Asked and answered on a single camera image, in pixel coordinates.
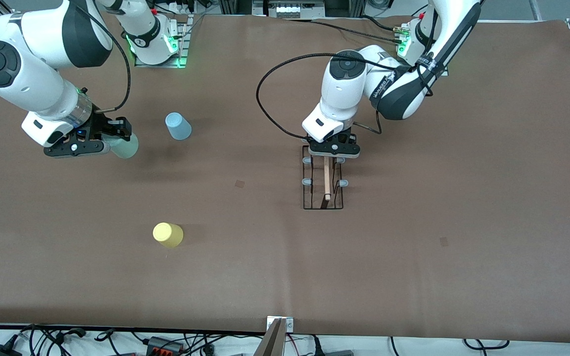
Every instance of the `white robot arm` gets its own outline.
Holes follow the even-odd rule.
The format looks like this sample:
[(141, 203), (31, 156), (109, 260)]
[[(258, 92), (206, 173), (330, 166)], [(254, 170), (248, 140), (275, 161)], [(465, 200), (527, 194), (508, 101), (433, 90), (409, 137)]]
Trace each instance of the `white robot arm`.
[(399, 61), (378, 45), (339, 53), (393, 70), (343, 57), (332, 58), (323, 77), (321, 101), (303, 121), (303, 128), (317, 142), (312, 142), (310, 150), (318, 149), (314, 154), (321, 155), (346, 155), (345, 149), (353, 149), (342, 147), (331, 138), (347, 131), (346, 136), (355, 140), (350, 127), (362, 95), (385, 119), (410, 117), (468, 38), (480, 13), (479, 0), (429, 0), (423, 19), (416, 18), (399, 30), (403, 41), (397, 45)]
[[(144, 0), (99, 2), (111, 2), (113, 11), (130, 11), (117, 16), (134, 38), (156, 32), (157, 41), (137, 47), (145, 63), (159, 63), (172, 54), (160, 31), (161, 21)], [(63, 0), (56, 9), (0, 16), (0, 96), (29, 111), (22, 129), (45, 147), (48, 156), (100, 154), (113, 147), (118, 156), (128, 158), (138, 148), (129, 121), (97, 112), (86, 91), (57, 72), (98, 67), (111, 53), (111, 40), (85, 12), (104, 25), (94, 0)]]
[(179, 50), (177, 20), (153, 15), (145, 0), (97, 0), (115, 14), (136, 56), (145, 64), (158, 65)]

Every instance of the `table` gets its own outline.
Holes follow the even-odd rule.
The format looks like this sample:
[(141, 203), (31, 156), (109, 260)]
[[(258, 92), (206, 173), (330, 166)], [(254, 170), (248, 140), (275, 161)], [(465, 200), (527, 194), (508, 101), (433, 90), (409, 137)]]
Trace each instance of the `table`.
[[(263, 117), (256, 84), (285, 59), (373, 43), (207, 16), (186, 69), (133, 70), (117, 113), (140, 139), (130, 160), (50, 159), (0, 99), (0, 322), (260, 331), (287, 315), (297, 333), (570, 342), (570, 31), (478, 25), (412, 118), (356, 129), (344, 209), (305, 211), (301, 142)], [(113, 106), (120, 61), (63, 73)], [(302, 132), (326, 63), (264, 85), (286, 128)], [(190, 139), (168, 135), (171, 111)], [(367, 100), (357, 120), (373, 123)], [(152, 239), (159, 222), (183, 226), (179, 248)]]

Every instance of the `blue cup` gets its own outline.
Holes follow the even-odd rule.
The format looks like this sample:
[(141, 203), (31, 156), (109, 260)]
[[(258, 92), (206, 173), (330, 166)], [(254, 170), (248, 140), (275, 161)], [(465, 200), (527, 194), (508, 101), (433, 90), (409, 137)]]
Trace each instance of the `blue cup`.
[(176, 140), (185, 140), (192, 133), (192, 127), (179, 113), (170, 113), (165, 120), (170, 135)]

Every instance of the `cable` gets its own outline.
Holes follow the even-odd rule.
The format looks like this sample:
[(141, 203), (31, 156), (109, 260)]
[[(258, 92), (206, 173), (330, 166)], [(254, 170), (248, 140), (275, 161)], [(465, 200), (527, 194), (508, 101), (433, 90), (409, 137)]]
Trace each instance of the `cable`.
[(373, 22), (375, 24), (375, 26), (380, 27), (380, 29), (384, 29), (387, 31), (393, 31), (393, 27), (388, 27), (388, 26), (384, 26), (382, 25), (380, 22), (378, 22), (375, 17), (373, 16), (368, 16), (367, 14), (363, 14), (362, 18), (367, 18), (369, 20), (371, 20), (371, 22)]
[(43, 350), (43, 345), (45, 345), (45, 343), (47, 342), (48, 338), (45, 337), (43, 338), (43, 341), (41, 342), (41, 344), (39, 345), (39, 351), (37, 352), (37, 356), (41, 356), (41, 350)]
[(509, 340), (505, 340), (505, 343), (500, 346), (485, 346), (481, 340), (475, 339), (475, 342), (479, 344), (479, 347), (474, 347), (468, 343), (468, 339), (463, 339), (463, 344), (474, 351), (481, 351), (483, 356), (487, 356), (487, 350), (502, 350), (509, 346)]
[(283, 126), (279, 125), (278, 122), (276, 122), (276, 120), (272, 119), (272, 117), (270, 116), (269, 113), (267, 113), (267, 110), (265, 110), (265, 108), (263, 107), (263, 104), (261, 103), (261, 99), (259, 97), (259, 94), (261, 92), (261, 86), (263, 85), (263, 82), (265, 81), (265, 79), (267, 79), (267, 77), (270, 76), (270, 74), (272, 74), (273, 72), (275, 72), (276, 70), (278, 70), (278, 68), (281, 68), (285, 65), (288, 65), (292, 62), (295, 61), (299, 61), (301, 59), (305, 59), (305, 58), (314, 58), (314, 57), (338, 57), (338, 58), (345, 58), (345, 59), (351, 59), (353, 61), (358, 61), (358, 62), (362, 62), (362, 63), (367, 63), (370, 65), (373, 65), (375, 67), (380, 67), (380, 68), (384, 68), (387, 70), (394, 70), (394, 68), (391, 67), (387, 67), (385, 65), (381, 65), (378, 63), (375, 63), (373, 61), (369, 61), (366, 59), (361, 59), (361, 58), (356, 58), (353, 56), (347, 56), (346, 54), (339, 54), (339, 53), (311, 53), (311, 54), (304, 54), (303, 56), (298, 56), (298, 57), (294, 57), (292, 59), (288, 59), (287, 61), (284, 61), (283, 63), (280, 63), (278, 65), (276, 65), (275, 67), (273, 67), (271, 70), (269, 70), (265, 75), (263, 75), (263, 78), (261, 78), (261, 80), (258, 82), (258, 85), (256, 86), (256, 103), (258, 104), (259, 108), (261, 108), (261, 111), (263, 111), (263, 114), (265, 114), (265, 117), (267, 117), (267, 119), (269, 119), (272, 124), (274, 124), (274, 126), (276, 126), (277, 128), (279, 128), (281, 131), (283, 131), (283, 133), (291, 136), (291, 137), (295, 137), (297, 139), (303, 139), (303, 140), (307, 140), (308, 137), (305, 136), (301, 136), (301, 135), (296, 135), (295, 133), (290, 133), (290, 131), (287, 131), (283, 128)]
[(186, 34), (184, 34), (184, 37), (188, 36), (192, 30), (195, 28), (195, 26), (197, 26), (197, 24), (203, 20), (203, 18), (206, 16), (207, 13), (209, 13), (210, 11), (212, 11), (212, 9), (217, 8), (216, 6), (211, 6), (208, 9), (206, 9), (206, 11), (204, 11), (203, 14), (201, 14), (201, 16), (197, 19), (197, 21), (195, 23), (193, 23), (193, 25), (190, 27), (190, 30), (188, 30), (188, 32), (186, 32)]
[(321, 345), (321, 340), (318, 338), (318, 336), (312, 335), (314, 337), (314, 344), (316, 346), (316, 352), (314, 353), (314, 356), (325, 356), (324, 351), (323, 351), (323, 345)]
[(374, 134), (382, 135), (382, 124), (380, 124), (380, 112), (378, 110), (375, 111), (375, 120), (378, 122), (378, 130), (377, 131), (375, 131), (375, 129), (373, 129), (373, 128), (370, 128), (369, 126), (366, 126), (364, 124), (360, 124), (357, 121), (354, 121), (353, 125), (357, 126), (358, 128), (367, 129)]
[(138, 339), (141, 343), (144, 343), (145, 339), (141, 339), (140, 337), (138, 337), (138, 335), (136, 335), (133, 331), (131, 331), (131, 335), (133, 335), (134, 338)]
[(100, 23), (100, 21), (98, 21), (95, 17), (93, 17), (90, 13), (88, 13), (87, 10), (80, 7), (75, 2), (72, 2), (72, 4), (74, 4), (74, 6), (76, 6), (77, 9), (81, 10), (81, 12), (84, 13), (90, 20), (95, 22), (95, 24), (97, 24), (98, 27), (100, 27), (100, 29), (102, 29), (102, 31), (104, 31), (104, 33), (111, 38), (111, 41), (113, 41), (113, 43), (118, 47), (118, 50), (120, 50), (120, 54), (122, 55), (122, 59), (124, 59), (125, 61), (125, 67), (127, 68), (127, 91), (125, 92), (125, 96), (122, 99), (122, 103), (120, 103), (118, 106), (116, 106), (113, 109), (97, 110), (95, 111), (95, 113), (110, 113), (112, 111), (116, 111), (122, 108), (122, 106), (124, 106), (124, 104), (127, 102), (127, 99), (129, 99), (129, 93), (131, 92), (131, 67), (129, 67), (129, 59), (127, 58), (127, 55), (122, 49), (122, 46), (120, 46), (120, 44), (118, 43), (118, 40), (113, 36), (113, 34), (111, 34), (111, 32), (109, 32), (109, 30), (104, 25), (102, 25), (102, 23)]
[(97, 342), (104, 342), (104, 340), (109, 340), (109, 345), (111, 345), (111, 349), (116, 354), (116, 356), (120, 356), (120, 352), (116, 349), (116, 345), (113, 344), (113, 340), (111, 339), (111, 335), (115, 333), (116, 329), (109, 329), (107, 331), (103, 331), (102, 333), (98, 334), (94, 340)]
[(425, 9), (426, 7), (428, 7), (428, 5), (427, 5), (427, 4), (426, 4), (426, 5), (424, 5), (424, 6), (422, 6), (422, 7), (419, 7), (419, 9), (417, 9), (417, 11), (415, 11), (414, 13), (412, 13), (412, 14), (411, 14), (411, 16), (415, 16), (416, 14), (418, 14), (418, 13), (419, 13), (419, 11), (421, 11), (421, 10)]
[(50, 341), (52, 342), (52, 344), (50, 344), (50, 347), (47, 348), (47, 356), (49, 355), (50, 350), (52, 349), (52, 347), (53, 347), (54, 345), (56, 345), (56, 346), (59, 348), (59, 350), (61, 351), (61, 355), (65, 354), (65, 355), (68, 355), (68, 356), (72, 356), (72, 354), (70, 354), (70, 353), (63, 347), (63, 345), (62, 345), (63, 340), (61, 340), (61, 341), (59, 342), (56, 338), (54, 338), (54, 336), (52, 336), (52, 332), (53, 332), (53, 331), (48, 331), (48, 330), (43, 329), (42, 327), (40, 327), (40, 326), (38, 326), (38, 325), (34, 325), (34, 324), (30, 325), (29, 327), (32, 328), (33, 330), (34, 330), (34, 329), (38, 329), (39, 331), (41, 331), (41, 332), (43, 333), (43, 335), (45, 335), (45, 337), (46, 337), (48, 340), (50, 340)]
[(395, 356), (400, 356), (399, 352), (397, 352), (397, 348), (395, 347), (395, 339), (393, 338), (393, 336), (388, 338), (391, 341), (391, 345), (393, 346), (393, 352), (395, 354)]
[(287, 337), (291, 340), (291, 345), (294, 347), (294, 351), (296, 351), (296, 356), (300, 356), (300, 353), (298, 352), (298, 347), (296, 346), (294, 339), (291, 337), (291, 334), (287, 334)]
[[(437, 15), (436, 12), (433, 13), (432, 14), (432, 29), (430, 29), (430, 37), (428, 38), (428, 44), (426, 45), (424, 52), (422, 53), (422, 56), (425, 56), (428, 53), (428, 50), (430, 50), (430, 48), (432, 48), (432, 41), (434, 39), (434, 28), (437, 26), (437, 18), (439, 18), (439, 15)], [(424, 84), (424, 86), (428, 90), (426, 93), (426, 96), (434, 95), (434, 93), (432, 92), (432, 88), (430, 88), (430, 85), (426, 82), (426, 79), (424, 78), (423, 73), (421, 72), (421, 70), (419, 70), (419, 65), (416, 68), (417, 68), (417, 75), (419, 75), (419, 80), (421, 81), (422, 84)]]
[(336, 26), (336, 25), (331, 25), (330, 23), (326, 23), (326, 22), (315, 22), (315, 21), (312, 21), (311, 23), (317, 23), (317, 24), (319, 24), (319, 25), (331, 27), (332, 29), (339, 29), (339, 30), (346, 31), (346, 32), (351, 32), (351, 33), (353, 33), (353, 34), (357, 34), (357, 35), (360, 35), (360, 36), (366, 36), (366, 37), (368, 37), (368, 38), (374, 38), (374, 39), (380, 39), (380, 40), (383, 40), (383, 41), (389, 41), (389, 42), (391, 42), (391, 43), (395, 43), (395, 44), (398, 44), (398, 45), (402, 43), (402, 41), (400, 41), (399, 39), (383, 38), (382, 36), (375, 36), (375, 35), (371, 35), (371, 34), (366, 34), (366, 33), (364, 33), (364, 32), (360, 32), (360, 31), (356, 31), (356, 30), (351, 30), (351, 29), (346, 29), (346, 28), (344, 28), (344, 27), (340, 27), (340, 26)]

